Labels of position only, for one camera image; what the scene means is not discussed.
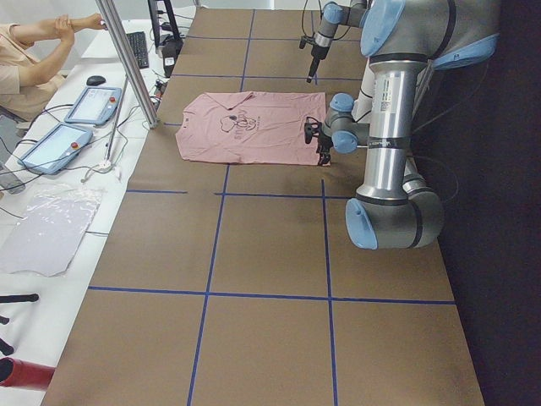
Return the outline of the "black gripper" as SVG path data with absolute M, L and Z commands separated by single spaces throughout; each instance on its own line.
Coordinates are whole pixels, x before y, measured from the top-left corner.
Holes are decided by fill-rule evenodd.
M 328 165 L 331 162 L 331 148 L 333 147 L 332 138 L 323 133 L 319 133 L 317 138 L 318 147 L 316 151 L 320 154 L 317 165 Z
M 314 79 L 315 75 L 317 74 L 320 60 L 326 59 L 329 50 L 330 50 L 329 47 L 322 47 L 318 44 L 314 44 L 312 46 L 311 55 L 313 57 L 313 60 L 312 60 L 312 63 L 310 64 L 309 73 L 306 78 L 306 81 L 308 83 L 311 83 L 312 80 Z

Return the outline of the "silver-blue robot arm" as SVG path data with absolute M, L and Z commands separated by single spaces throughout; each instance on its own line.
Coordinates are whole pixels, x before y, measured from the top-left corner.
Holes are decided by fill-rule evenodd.
M 431 244 L 444 222 L 438 195 L 409 159 L 418 75 L 490 58 L 498 41 L 497 1 L 357 1 L 325 5 L 313 57 L 325 58 L 341 25 L 361 29 L 360 49 L 374 76 L 370 118 L 360 100 L 335 95 L 319 135 L 322 154 L 366 148 L 363 183 L 346 205 L 349 237 L 367 250 Z
M 368 8 L 368 1 L 351 1 L 348 6 L 329 2 L 323 7 L 318 30 L 311 36 L 303 36 L 299 44 L 300 49 L 303 49 L 307 44 L 312 47 L 312 62 L 306 78 L 308 83 L 314 79 L 320 62 L 326 59 L 332 42 L 336 41 L 338 27 L 343 25 L 361 28 L 364 14 Z

